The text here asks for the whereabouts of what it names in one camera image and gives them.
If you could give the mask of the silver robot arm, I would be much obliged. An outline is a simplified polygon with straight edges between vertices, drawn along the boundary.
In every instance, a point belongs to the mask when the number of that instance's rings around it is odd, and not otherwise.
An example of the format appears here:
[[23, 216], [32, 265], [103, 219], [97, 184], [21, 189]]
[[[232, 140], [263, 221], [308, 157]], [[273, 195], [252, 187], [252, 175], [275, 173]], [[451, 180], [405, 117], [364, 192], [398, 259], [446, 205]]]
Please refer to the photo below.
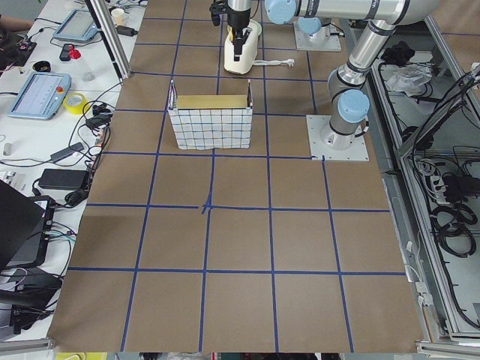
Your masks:
[[296, 39], [305, 43], [329, 41], [332, 36], [344, 36], [344, 31], [332, 22], [332, 18], [325, 17], [299, 17], [294, 23], [294, 29]]
[[266, 1], [265, 12], [271, 23], [338, 18], [353, 30], [348, 37], [353, 45], [348, 59], [328, 78], [328, 97], [301, 99], [293, 85], [282, 85], [267, 92], [266, 113], [298, 115], [303, 110], [335, 110], [341, 96], [364, 87], [374, 59], [385, 45], [402, 39], [426, 41], [425, 20], [438, 5], [438, 1]]

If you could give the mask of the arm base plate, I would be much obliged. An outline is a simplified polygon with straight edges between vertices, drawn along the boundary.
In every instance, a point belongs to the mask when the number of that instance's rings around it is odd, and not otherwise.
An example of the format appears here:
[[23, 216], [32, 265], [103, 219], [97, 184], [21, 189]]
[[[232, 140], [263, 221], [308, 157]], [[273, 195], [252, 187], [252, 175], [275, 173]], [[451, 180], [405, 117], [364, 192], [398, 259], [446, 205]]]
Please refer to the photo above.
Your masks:
[[340, 52], [341, 33], [331, 18], [301, 18], [293, 23], [297, 50]]
[[314, 161], [369, 161], [368, 150], [358, 124], [354, 134], [340, 135], [330, 127], [330, 115], [307, 115], [310, 158]]

